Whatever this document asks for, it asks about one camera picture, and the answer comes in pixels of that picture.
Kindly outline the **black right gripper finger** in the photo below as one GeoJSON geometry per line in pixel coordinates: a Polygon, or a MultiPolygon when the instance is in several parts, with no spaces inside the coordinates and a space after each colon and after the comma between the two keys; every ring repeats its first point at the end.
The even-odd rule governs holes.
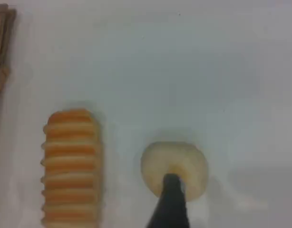
{"type": "Polygon", "coordinates": [[[166,174],[163,190],[151,216],[148,228],[188,228],[185,194],[176,174],[166,174]]]}

